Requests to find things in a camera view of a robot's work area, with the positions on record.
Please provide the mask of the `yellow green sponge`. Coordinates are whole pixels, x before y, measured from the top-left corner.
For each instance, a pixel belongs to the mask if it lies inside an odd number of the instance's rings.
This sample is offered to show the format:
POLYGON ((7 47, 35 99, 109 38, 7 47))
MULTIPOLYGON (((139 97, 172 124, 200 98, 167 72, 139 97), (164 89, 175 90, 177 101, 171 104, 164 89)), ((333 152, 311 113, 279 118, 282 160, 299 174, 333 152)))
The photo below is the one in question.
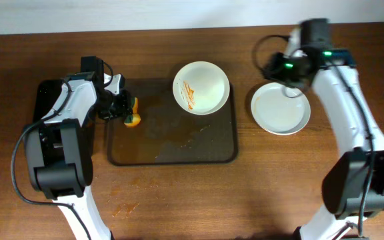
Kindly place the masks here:
POLYGON ((123 122, 126 127, 136 127, 141 122, 141 117, 138 114, 138 107, 138 98, 132 97, 131 104, 128 108, 128 115, 125 117, 123 122))

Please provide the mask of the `white plate bottom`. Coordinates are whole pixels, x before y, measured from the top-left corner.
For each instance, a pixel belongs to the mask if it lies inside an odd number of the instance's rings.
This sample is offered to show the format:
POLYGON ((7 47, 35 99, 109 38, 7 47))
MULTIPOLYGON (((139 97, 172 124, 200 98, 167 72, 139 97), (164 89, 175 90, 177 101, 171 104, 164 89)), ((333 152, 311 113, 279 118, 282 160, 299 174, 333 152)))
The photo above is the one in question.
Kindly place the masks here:
POLYGON ((309 122, 311 107, 304 93, 279 83, 256 90, 250 103, 251 114, 260 128, 275 135, 292 135, 309 122))

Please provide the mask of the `white plate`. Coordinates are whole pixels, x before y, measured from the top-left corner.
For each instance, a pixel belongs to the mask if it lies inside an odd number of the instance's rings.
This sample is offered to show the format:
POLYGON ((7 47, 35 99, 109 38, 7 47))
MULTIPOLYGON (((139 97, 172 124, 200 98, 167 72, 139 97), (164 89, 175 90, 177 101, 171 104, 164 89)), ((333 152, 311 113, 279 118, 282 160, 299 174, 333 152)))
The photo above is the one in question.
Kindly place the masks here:
POLYGON ((195 61, 183 66, 173 80, 177 104, 194 115, 209 115, 226 104, 231 87, 225 72, 214 63, 195 61))
POLYGON ((260 128, 275 135, 292 135, 309 122, 311 107, 304 93, 279 83, 256 90, 250 103, 251 114, 260 128))

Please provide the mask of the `white plate top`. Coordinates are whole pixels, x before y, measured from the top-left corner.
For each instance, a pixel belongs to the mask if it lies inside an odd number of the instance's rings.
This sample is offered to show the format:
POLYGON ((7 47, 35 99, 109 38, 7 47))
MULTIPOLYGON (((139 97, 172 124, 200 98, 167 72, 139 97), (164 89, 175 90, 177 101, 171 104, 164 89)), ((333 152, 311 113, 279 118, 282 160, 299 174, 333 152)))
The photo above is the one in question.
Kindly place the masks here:
POLYGON ((214 63, 195 61, 183 66, 173 80, 177 104, 194 115, 209 115, 226 104, 231 87, 225 72, 214 63))

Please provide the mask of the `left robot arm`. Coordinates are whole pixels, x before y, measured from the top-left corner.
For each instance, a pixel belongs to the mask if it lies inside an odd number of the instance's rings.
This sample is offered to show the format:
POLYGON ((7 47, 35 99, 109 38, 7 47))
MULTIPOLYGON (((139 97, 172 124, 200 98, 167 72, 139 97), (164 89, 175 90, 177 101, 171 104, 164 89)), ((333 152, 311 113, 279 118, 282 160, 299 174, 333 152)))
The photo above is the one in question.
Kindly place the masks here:
POLYGON ((41 82, 33 122, 18 140, 31 186, 44 194, 46 206, 60 208, 77 239, 113 238, 91 192, 96 118, 120 118, 127 127, 141 121, 125 78, 105 73, 108 68, 96 56, 82 57, 79 72, 41 82))

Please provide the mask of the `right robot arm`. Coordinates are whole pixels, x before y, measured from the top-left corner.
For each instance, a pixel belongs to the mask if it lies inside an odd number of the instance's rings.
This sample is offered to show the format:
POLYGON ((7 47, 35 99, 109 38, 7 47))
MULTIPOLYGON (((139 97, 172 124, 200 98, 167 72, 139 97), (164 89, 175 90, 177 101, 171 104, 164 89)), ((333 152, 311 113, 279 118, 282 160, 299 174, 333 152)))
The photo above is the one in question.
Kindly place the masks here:
POLYGON ((351 229, 363 239, 363 224, 384 211, 384 134, 359 84, 354 58, 331 41, 326 18, 300 22, 284 53, 261 69, 267 80, 288 88, 308 87, 318 96, 334 132, 339 160, 322 182, 323 204, 294 239, 343 239, 351 229))

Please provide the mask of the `brown plastic serving tray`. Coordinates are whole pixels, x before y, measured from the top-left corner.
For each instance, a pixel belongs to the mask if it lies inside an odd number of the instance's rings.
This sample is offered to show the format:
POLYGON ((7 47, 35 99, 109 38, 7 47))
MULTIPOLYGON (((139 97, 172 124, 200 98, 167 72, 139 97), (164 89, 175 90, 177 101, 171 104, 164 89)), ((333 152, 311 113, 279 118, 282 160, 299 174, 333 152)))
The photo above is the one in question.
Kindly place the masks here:
POLYGON ((138 98, 140 123, 122 119, 106 126, 106 154, 115 166, 222 164, 239 153, 234 94, 210 115, 186 112, 169 79, 133 79, 126 90, 138 98))

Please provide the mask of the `black rectangular tray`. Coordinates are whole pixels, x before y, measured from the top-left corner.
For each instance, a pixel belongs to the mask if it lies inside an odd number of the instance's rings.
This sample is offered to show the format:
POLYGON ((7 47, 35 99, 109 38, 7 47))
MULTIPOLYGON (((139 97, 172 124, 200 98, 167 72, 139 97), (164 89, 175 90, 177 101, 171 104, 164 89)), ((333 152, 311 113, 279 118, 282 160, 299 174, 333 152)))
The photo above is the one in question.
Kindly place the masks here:
POLYGON ((94 126, 88 114, 97 102, 97 92, 91 81, 84 79, 46 80, 39 84, 33 120, 43 120, 38 127, 40 145, 45 154, 60 153, 63 149, 61 127, 78 124, 82 130, 79 140, 93 152, 94 126))

